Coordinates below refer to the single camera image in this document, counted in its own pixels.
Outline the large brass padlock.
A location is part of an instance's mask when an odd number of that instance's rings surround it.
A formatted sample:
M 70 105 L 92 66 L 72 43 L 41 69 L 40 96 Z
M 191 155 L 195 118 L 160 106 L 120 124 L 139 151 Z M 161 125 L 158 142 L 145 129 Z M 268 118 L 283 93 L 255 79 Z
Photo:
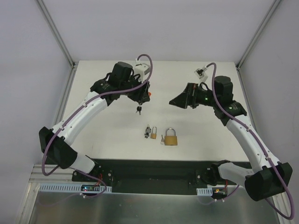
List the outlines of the large brass padlock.
M 164 144 L 166 146 L 177 146 L 178 145 L 178 137 L 176 135 L 175 129 L 168 128 L 165 131 Z

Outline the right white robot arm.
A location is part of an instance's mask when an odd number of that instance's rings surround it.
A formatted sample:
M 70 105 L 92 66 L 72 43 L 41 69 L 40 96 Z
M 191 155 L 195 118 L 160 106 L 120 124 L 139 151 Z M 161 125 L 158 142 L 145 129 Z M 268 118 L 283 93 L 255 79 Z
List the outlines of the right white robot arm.
M 288 162 L 282 163 L 257 135 L 247 112 L 233 99 L 233 83 L 229 77 L 216 77 L 213 89 L 205 83 L 188 83 L 169 104 L 182 109 L 194 109 L 199 105 L 212 107 L 215 116 L 234 135 L 250 162 L 250 168 L 237 166 L 228 160 L 213 163 L 202 176 L 206 184 L 215 186 L 225 180 L 232 181 L 244 187 L 254 201 L 283 192 L 290 195 L 287 187 L 292 167 Z

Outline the small brass padlock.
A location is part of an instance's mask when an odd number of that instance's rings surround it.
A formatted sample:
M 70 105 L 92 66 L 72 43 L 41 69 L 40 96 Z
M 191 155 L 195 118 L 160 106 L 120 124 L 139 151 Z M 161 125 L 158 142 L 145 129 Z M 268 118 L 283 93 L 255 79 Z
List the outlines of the small brass padlock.
M 150 138 L 151 138 L 151 139 L 156 139 L 156 138 L 157 138 L 157 127 L 156 127 L 156 126 L 154 126 L 154 127 L 152 128 L 152 132 L 151 132 L 151 134 L 150 134 Z

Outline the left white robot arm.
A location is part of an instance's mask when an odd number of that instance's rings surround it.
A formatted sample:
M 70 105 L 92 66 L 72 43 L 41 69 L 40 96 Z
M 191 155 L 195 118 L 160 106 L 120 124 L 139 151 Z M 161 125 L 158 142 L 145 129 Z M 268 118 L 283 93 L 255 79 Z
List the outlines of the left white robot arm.
M 84 154 L 75 151 L 71 145 L 83 128 L 101 111 L 120 96 L 127 96 L 139 104 L 149 102 L 149 78 L 152 64 L 136 61 L 132 66 L 125 62 L 114 65 L 112 72 L 96 81 L 74 111 L 52 128 L 39 131 L 43 160 L 50 158 L 62 169 L 72 168 L 82 172 L 83 177 L 93 182 L 99 176 L 96 163 Z

